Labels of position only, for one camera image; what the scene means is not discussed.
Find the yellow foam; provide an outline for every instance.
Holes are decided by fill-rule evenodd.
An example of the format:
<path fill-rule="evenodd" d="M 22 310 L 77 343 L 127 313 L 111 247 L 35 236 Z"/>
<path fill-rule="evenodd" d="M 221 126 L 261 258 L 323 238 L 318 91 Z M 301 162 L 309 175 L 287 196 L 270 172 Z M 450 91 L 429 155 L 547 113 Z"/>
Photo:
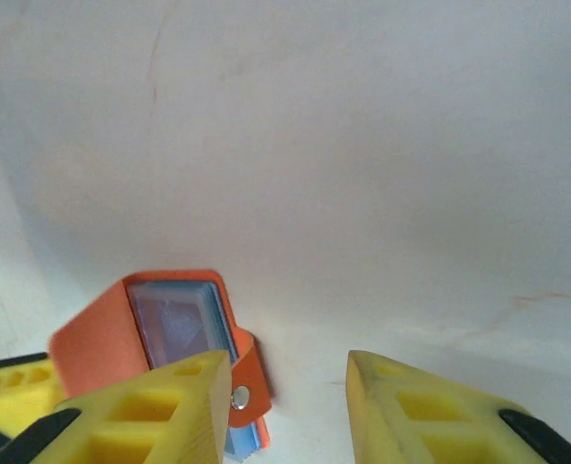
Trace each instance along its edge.
<path fill-rule="evenodd" d="M 72 398 L 75 419 L 33 464 L 222 461 L 231 397 L 226 351 L 209 351 Z"/>
<path fill-rule="evenodd" d="M 51 414 L 64 392 L 50 360 L 0 368 L 0 432 L 13 438 Z"/>
<path fill-rule="evenodd" d="M 498 416 L 505 399 L 352 351 L 347 403 L 356 464 L 544 464 Z"/>

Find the white surface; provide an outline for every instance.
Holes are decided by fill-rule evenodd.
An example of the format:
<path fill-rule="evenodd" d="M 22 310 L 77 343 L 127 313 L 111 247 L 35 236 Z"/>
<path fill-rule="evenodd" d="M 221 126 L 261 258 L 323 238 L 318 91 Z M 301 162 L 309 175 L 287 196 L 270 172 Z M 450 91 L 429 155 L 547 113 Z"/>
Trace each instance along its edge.
<path fill-rule="evenodd" d="M 0 357 L 212 267 L 272 447 L 352 462 L 368 349 L 571 441 L 571 2 L 0 2 Z"/>

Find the white backdrop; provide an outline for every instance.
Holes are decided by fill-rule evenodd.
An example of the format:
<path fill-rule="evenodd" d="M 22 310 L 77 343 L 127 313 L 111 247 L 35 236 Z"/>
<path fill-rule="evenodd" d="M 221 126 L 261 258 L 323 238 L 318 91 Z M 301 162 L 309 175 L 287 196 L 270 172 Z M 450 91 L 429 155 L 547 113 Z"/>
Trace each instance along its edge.
<path fill-rule="evenodd" d="M 368 349 L 571 440 L 571 2 L 0 2 L 0 357 L 211 267 L 272 448 L 353 462 Z"/>

